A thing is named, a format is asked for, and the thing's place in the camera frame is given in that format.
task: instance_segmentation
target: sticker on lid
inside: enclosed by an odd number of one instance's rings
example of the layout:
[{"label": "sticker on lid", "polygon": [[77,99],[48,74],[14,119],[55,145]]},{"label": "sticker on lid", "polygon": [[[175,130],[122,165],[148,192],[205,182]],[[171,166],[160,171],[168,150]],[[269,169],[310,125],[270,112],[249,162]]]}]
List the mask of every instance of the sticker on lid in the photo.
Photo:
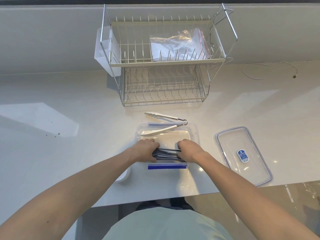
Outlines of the sticker on lid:
[{"label": "sticker on lid", "polygon": [[241,160],[242,162],[246,163],[247,161],[249,161],[249,158],[248,158],[248,156],[247,156],[247,154],[245,153],[244,150],[239,150],[239,151],[238,151],[238,155],[239,155],[240,160]]}]

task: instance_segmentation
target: person's right arm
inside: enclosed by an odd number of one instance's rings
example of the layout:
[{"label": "person's right arm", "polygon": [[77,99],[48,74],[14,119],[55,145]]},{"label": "person's right arm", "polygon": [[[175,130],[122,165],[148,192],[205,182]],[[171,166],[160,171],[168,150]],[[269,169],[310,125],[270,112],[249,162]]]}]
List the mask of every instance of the person's right arm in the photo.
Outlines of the person's right arm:
[{"label": "person's right arm", "polygon": [[249,181],[222,165],[198,144],[178,142],[179,156],[208,174],[235,214],[258,240],[319,240],[306,226],[270,201]]}]

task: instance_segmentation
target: beige floor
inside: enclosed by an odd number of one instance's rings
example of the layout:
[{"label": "beige floor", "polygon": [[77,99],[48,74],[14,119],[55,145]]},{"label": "beige floor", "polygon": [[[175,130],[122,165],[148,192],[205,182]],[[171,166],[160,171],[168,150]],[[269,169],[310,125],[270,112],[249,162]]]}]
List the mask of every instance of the beige floor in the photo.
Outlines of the beige floor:
[{"label": "beige floor", "polygon": [[[261,187],[260,190],[320,236],[320,181]],[[186,201],[199,213],[221,223],[234,240],[256,240],[220,193],[190,196]]]}]

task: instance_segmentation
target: person's left arm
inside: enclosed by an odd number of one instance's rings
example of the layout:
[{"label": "person's left arm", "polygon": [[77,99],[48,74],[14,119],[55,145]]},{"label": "person's left arm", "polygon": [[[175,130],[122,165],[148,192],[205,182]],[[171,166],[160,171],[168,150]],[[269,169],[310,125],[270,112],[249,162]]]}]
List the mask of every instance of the person's left arm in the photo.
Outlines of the person's left arm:
[{"label": "person's left arm", "polygon": [[84,169],[43,191],[0,226],[0,239],[62,239],[133,163],[155,161],[159,143],[141,140],[124,152]]}]

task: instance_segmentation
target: bundle of black sticks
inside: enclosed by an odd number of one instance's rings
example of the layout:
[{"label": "bundle of black sticks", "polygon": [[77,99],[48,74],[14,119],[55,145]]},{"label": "bundle of black sticks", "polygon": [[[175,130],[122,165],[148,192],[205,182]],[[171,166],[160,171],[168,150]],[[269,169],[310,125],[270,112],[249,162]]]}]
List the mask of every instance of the bundle of black sticks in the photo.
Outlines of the bundle of black sticks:
[{"label": "bundle of black sticks", "polygon": [[184,160],[178,157],[178,154],[175,152],[181,152],[181,150],[156,148],[152,153],[152,156],[156,160],[175,160],[184,162]]}]

